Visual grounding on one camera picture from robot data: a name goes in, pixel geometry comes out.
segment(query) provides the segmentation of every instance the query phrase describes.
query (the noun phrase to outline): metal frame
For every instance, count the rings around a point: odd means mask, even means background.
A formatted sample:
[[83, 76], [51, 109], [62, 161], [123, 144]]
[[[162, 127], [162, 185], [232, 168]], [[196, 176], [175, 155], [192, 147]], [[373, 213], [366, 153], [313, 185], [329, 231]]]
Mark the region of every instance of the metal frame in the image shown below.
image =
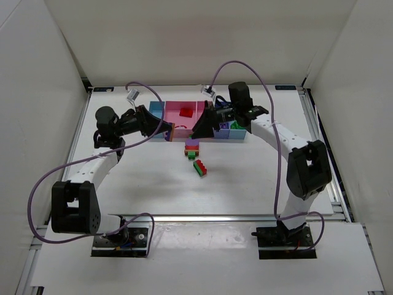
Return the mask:
[[[305, 111], [305, 117], [306, 117], [307, 124], [309, 126], [309, 130], [310, 130], [312, 139], [313, 140], [321, 140], [321, 141], [325, 142], [325, 140], [322, 136], [322, 133], [321, 133], [321, 129], [319, 128], [319, 124], [318, 124], [317, 109], [313, 107], [313, 105], [311, 103], [311, 99], [308, 95], [308, 92], [305, 89], [299, 91], [299, 97], [300, 97], [300, 101], [302, 103], [303, 109]], [[340, 189], [340, 184], [338, 183], [336, 173], [334, 172], [332, 160], [330, 157], [329, 157], [329, 164], [330, 164], [330, 168], [333, 171], [333, 173], [332, 173], [333, 179], [332, 179], [332, 182], [326, 188], [331, 190], [331, 195], [335, 198], [335, 201], [341, 203], [341, 207], [343, 209], [343, 213], [345, 215], [346, 221], [352, 222], [351, 217], [349, 216], [349, 212], [346, 207], [345, 201], [344, 201], [342, 191]]]
[[[333, 202], [333, 215], [324, 216], [325, 221], [345, 221], [345, 215], [340, 202]], [[130, 219], [135, 216], [122, 215], [126, 219]], [[318, 222], [320, 217], [318, 216], [307, 216], [308, 222]], [[135, 222], [149, 222], [151, 218], [148, 216], [141, 216]], [[276, 222], [276, 218], [273, 215], [154, 215], [155, 222]]]
[[[87, 93], [87, 100], [86, 100], [84, 108], [83, 108], [83, 110], [82, 110], [82, 112], [81, 112], [81, 114], [79, 116], [79, 121], [78, 121], [78, 125], [76, 127], [75, 135], [74, 135], [74, 138], [72, 139], [72, 144], [71, 144], [71, 148], [69, 150], [67, 163], [72, 162], [72, 158], [74, 157], [75, 150], [76, 150], [76, 145], [78, 143], [80, 131], [82, 129], [82, 125], [83, 125], [84, 120], [85, 120], [85, 116], [86, 116], [88, 104], [90, 102], [90, 98], [91, 98], [91, 92], [88, 92]], [[61, 177], [61, 181], [65, 181], [67, 179], [68, 173], [69, 173], [69, 167], [70, 166], [68, 166], [68, 167], [66, 167], [64, 169], [63, 176]]]
[[[40, 235], [44, 236], [47, 230], [47, 226], [39, 226], [37, 231]], [[38, 261], [38, 256], [41, 250], [42, 242], [37, 238], [33, 238], [30, 246], [30, 250], [23, 268], [22, 275], [19, 280], [17, 291], [15, 295], [36, 295], [38, 294], [40, 287], [30, 286], [31, 279], [33, 277], [34, 270]]]

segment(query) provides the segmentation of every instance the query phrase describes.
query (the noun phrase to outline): white enclosure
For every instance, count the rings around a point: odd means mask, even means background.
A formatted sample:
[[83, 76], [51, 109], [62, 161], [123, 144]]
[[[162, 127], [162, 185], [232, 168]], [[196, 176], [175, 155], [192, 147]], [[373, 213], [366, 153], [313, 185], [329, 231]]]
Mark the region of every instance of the white enclosure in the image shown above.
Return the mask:
[[357, 220], [393, 292], [393, 2], [359, 0], [314, 98]]
[[[0, 293], [13, 294], [31, 244], [28, 194], [67, 159], [86, 93], [43, 1], [0, 1], [0, 25]], [[37, 225], [48, 216], [59, 175], [37, 192]]]
[[[207, 82], [231, 59], [269, 84], [313, 81], [355, 0], [46, 0], [94, 86]], [[257, 82], [227, 69], [219, 84]]]

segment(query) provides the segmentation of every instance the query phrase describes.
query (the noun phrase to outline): green lego brick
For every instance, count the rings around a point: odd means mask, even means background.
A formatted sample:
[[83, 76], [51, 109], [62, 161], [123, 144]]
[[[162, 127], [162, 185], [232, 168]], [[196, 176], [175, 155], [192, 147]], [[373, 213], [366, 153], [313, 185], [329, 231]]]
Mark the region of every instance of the green lego brick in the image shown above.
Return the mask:
[[203, 172], [202, 172], [201, 168], [198, 166], [198, 163], [197, 163], [197, 162], [194, 162], [194, 163], [193, 163], [193, 166], [194, 166], [194, 168], [196, 169], [196, 172], [198, 172], [199, 176], [202, 176], [202, 175], [203, 175]]
[[238, 123], [237, 123], [237, 121], [234, 121], [232, 124], [231, 124], [231, 129], [244, 129], [242, 126], [240, 126]]
[[195, 152], [188, 152], [188, 157], [189, 157], [189, 160], [195, 160], [195, 156], [196, 156], [196, 154], [195, 154]]

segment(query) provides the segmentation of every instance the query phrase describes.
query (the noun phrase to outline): purple cable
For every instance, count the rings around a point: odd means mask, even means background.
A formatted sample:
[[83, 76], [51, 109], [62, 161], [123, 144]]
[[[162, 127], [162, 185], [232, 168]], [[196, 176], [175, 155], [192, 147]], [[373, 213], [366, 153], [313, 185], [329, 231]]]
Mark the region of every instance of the purple cable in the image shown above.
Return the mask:
[[[131, 84], [137, 84], [137, 85], [140, 85], [140, 86], [143, 86], [143, 87], [149, 89], [149, 90], [157, 97], [157, 99], [158, 99], [159, 102], [161, 103], [161, 106], [163, 106], [163, 102], [162, 102], [160, 96], [158, 95], [158, 93], [157, 93], [152, 87], [150, 87], [150, 86], [148, 86], [148, 85], [146, 85], [146, 84], [140, 83], [140, 82], [133, 81], [133, 82], [128, 83], [128, 84], [125, 86], [126, 90], [128, 90], [128, 86], [131, 85]], [[160, 129], [160, 127], [161, 127], [161, 125], [162, 125], [162, 123], [163, 123], [163, 121], [164, 121], [164, 114], [165, 114], [164, 108], [162, 108], [162, 115], [161, 115], [160, 123], [158, 124], [157, 128], [154, 130], [153, 134], [151, 134], [149, 137], [147, 137], [147, 138], [145, 138], [145, 139], [143, 139], [143, 140], [141, 140], [141, 141], [139, 141], [139, 142], [137, 142], [137, 143], [131, 144], [131, 145], [129, 145], [129, 146], [119, 147], [119, 148], [117, 148], [117, 149], [113, 149], [113, 150], [110, 150], [110, 151], [107, 151], [107, 152], [103, 152], [103, 153], [101, 153], [101, 154], [94, 155], [94, 156], [92, 156], [92, 157], [88, 157], [88, 158], [85, 158], [85, 159], [82, 159], [82, 160], [77, 160], [77, 161], [73, 161], [73, 162], [70, 162], [70, 163], [62, 164], [62, 165], [60, 165], [59, 167], [56, 167], [56, 168], [54, 168], [54, 169], [48, 171], [48, 172], [47, 172], [46, 174], [44, 174], [40, 179], [38, 179], [37, 183], [36, 183], [36, 184], [33, 186], [33, 188], [31, 189], [31, 192], [30, 192], [30, 195], [29, 195], [28, 204], [27, 204], [27, 219], [28, 219], [29, 226], [30, 226], [30, 229], [31, 229], [31, 232], [33, 233], [33, 235], [34, 235], [38, 240], [40, 240], [40, 241], [42, 241], [42, 242], [44, 242], [44, 243], [48, 243], [48, 244], [63, 244], [63, 243], [68, 243], [68, 242], [72, 242], [72, 241], [78, 240], [78, 239], [80, 239], [80, 238], [91, 237], [91, 235], [80, 235], [80, 236], [78, 236], [78, 237], [69, 238], [69, 239], [61, 240], [61, 241], [47, 240], [46, 238], [41, 237], [41, 236], [38, 234], [38, 232], [37, 232], [37, 230], [35, 229], [35, 227], [34, 227], [34, 224], [33, 224], [33, 217], [31, 216], [31, 204], [32, 204], [32, 202], [33, 202], [34, 193], [36, 192], [38, 186], [41, 184], [41, 182], [43, 182], [43, 180], [44, 180], [46, 177], [48, 177], [49, 175], [51, 175], [52, 173], [54, 173], [54, 172], [56, 172], [56, 171], [58, 171], [58, 170], [60, 170], [60, 169], [63, 169], [63, 168], [69, 167], [69, 166], [73, 166], [73, 165], [76, 165], [76, 164], [79, 164], [79, 163], [88, 162], [88, 161], [97, 159], [98, 157], [103, 157], [103, 156], [108, 155], [108, 154], [111, 154], [111, 153], [113, 153], [113, 152], [119, 152], [119, 151], [122, 151], [122, 150], [125, 150], [125, 149], [130, 149], [130, 148], [133, 148], [133, 147], [135, 147], [135, 146], [139, 146], [139, 145], [142, 144], [142, 143], [145, 143], [146, 141], [148, 141], [148, 140], [150, 140], [151, 138], [153, 138], [153, 136], [155, 136], [155, 135], [157, 134], [157, 132], [159, 131], [159, 129]], [[153, 232], [154, 232], [154, 218], [153, 218], [153, 216], [152, 216], [151, 214], [149, 214], [149, 213], [141, 213], [141, 214], [139, 214], [139, 215], [136, 215], [136, 216], [133, 217], [131, 220], [127, 221], [127, 222], [125, 223], [125, 225], [123, 225], [121, 228], [119, 228], [119, 229], [113, 231], [113, 233], [119, 232], [119, 231], [122, 230], [125, 226], [129, 225], [129, 223], [131, 223], [132, 221], [134, 221], [135, 219], [139, 218], [140, 216], [146, 216], [146, 215], [150, 216], [151, 219], [152, 219], [152, 233], [151, 233], [151, 235], [150, 235], [149, 247], [148, 247], [147, 253], [146, 253], [146, 256], [147, 256], [147, 255], [149, 254], [149, 251], [150, 251], [150, 244], [151, 244], [151, 242], [152, 242], [152, 237], [153, 237]]]
[[274, 196], [274, 217], [276, 218], [276, 220], [278, 221], [284, 221], [284, 220], [288, 220], [288, 219], [292, 219], [295, 217], [299, 217], [299, 216], [306, 216], [306, 215], [318, 215], [321, 218], [322, 221], [322, 225], [321, 225], [321, 233], [319, 234], [318, 239], [315, 241], [315, 243], [313, 245], [311, 245], [309, 248], [304, 249], [303, 251], [306, 250], [310, 250], [313, 249], [321, 240], [324, 231], [325, 231], [325, 219], [323, 217], [323, 215], [321, 215], [319, 212], [316, 211], [312, 211], [312, 212], [304, 212], [304, 213], [297, 213], [294, 215], [290, 215], [290, 216], [286, 216], [281, 218], [277, 211], [278, 211], [278, 197], [279, 197], [279, 193], [280, 193], [280, 185], [281, 185], [281, 157], [282, 157], [282, 151], [281, 151], [281, 144], [280, 144], [280, 136], [278, 134], [278, 130], [277, 130], [277, 126], [275, 124], [275, 120], [274, 120], [274, 101], [273, 101], [273, 97], [271, 97], [271, 93], [268, 89], [268, 87], [266, 86], [266, 84], [264, 83], [264, 81], [262, 80], [262, 78], [259, 76], [259, 74], [253, 69], [251, 68], [248, 64], [239, 61], [239, 60], [230, 60], [227, 61], [226, 63], [223, 63], [218, 70], [216, 71], [216, 73], [214, 74], [214, 77], [210, 83], [210, 87], [213, 87], [214, 82], [217, 79], [218, 74], [220, 73], [221, 69], [226, 66], [229, 63], [239, 63], [243, 66], [245, 66], [247, 69], [249, 69], [250, 71], [252, 71], [258, 78], [259, 82], [262, 84], [263, 88], [265, 89], [267, 95], [269, 96], [269, 100], [270, 100], [270, 106], [271, 106], [271, 122], [272, 122], [272, 126], [273, 126], [273, 130], [274, 130], [274, 135], [276, 136], [276, 141], [277, 141], [277, 152], [278, 152], [278, 160], [277, 160], [277, 182], [276, 182], [276, 193]]

